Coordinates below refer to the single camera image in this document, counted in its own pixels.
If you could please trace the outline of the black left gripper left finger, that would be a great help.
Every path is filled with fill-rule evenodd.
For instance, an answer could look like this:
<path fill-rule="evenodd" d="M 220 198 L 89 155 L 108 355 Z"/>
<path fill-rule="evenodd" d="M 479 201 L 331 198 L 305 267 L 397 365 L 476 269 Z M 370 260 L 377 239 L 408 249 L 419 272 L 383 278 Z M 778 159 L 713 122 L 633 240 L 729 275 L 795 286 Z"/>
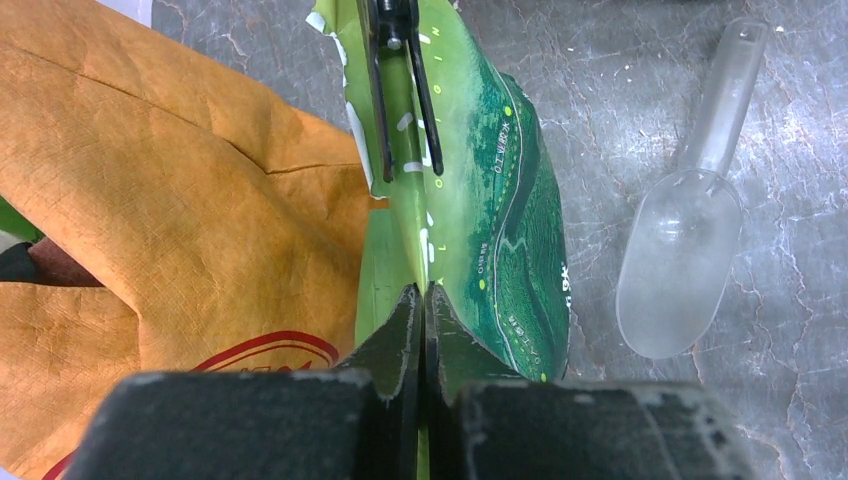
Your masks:
<path fill-rule="evenodd" d="M 412 479 L 422 296 L 400 293 L 339 366 L 153 372 L 120 382 L 69 479 Z"/>

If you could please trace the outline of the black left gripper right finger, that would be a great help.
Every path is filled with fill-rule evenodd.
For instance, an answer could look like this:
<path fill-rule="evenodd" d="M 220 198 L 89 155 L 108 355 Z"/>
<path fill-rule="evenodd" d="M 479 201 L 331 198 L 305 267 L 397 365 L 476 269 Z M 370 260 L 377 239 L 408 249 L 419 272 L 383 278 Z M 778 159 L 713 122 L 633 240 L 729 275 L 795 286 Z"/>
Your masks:
<path fill-rule="evenodd" d="M 729 412 L 686 382 L 532 380 L 423 299 L 434 479 L 752 479 Z"/>

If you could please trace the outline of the green cat litter bag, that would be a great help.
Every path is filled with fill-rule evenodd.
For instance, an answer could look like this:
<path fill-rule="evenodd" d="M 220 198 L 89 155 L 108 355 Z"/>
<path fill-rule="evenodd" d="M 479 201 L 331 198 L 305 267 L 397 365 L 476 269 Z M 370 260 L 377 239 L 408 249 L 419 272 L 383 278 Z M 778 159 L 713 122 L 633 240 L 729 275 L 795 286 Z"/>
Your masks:
<path fill-rule="evenodd" d="M 568 356 L 570 288 L 561 203 L 536 111 L 486 58 L 448 1 L 418 3 L 421 49 L 444 173 L 431 165 L 411 63 L 381 54 L 394 179 L 382 179 L 359 1 L 319 1 L 308 22 L 332 38 L 370 195 L 355 350 L 387 320 L 401 291 L 432 285 L 507 366 L 558 380 Z M 423 302 L 418 360 L 417 470 L 428 466 Z"/>

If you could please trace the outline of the orange paper shopping bag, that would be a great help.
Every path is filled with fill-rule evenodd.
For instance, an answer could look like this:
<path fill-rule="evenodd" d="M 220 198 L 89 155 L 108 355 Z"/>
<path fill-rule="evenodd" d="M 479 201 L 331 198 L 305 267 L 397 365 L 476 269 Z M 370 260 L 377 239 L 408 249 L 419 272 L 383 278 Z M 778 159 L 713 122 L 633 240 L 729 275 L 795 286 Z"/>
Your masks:
<path fill-rule="evenodd" d="M 145 370 L 329 367 L 372 202 L 353 138 L 94 1 L 1 5 L 1 465 L 61 477 Z"/>

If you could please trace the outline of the clear plastic litter scoop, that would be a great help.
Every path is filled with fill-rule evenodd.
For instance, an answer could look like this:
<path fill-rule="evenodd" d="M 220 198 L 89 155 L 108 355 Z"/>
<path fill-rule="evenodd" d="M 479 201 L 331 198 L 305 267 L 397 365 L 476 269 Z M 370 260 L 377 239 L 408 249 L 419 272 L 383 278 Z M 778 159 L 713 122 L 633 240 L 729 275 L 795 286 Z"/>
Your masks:
<path fill-rule="evenodd" d="M 642 357 L 684 352 L 716 315 L 742 225 L 727 175 L 769 38 L 763 20 L 728 24 L 678 168 L 650 189 L 635 215 L 616 318 L 625 343 Z"/>

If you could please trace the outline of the black bag clip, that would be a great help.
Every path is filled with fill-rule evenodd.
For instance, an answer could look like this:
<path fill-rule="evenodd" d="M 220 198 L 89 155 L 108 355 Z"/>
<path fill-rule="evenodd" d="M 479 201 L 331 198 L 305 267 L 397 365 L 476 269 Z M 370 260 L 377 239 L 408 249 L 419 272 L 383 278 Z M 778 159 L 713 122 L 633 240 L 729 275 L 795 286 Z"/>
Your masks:
<path fill-rule="evenodd" d="M 359 1 L 360 26 L 371 89 L 381 158 L 382 179 L 394 179 L 394 158 L 387 124 L 386 95 L 382 85 L 381 54 L 408 60 L 414 80 L 434 173 L 444 173 L 443 153 L 424 65 L 416 1 Z"/>

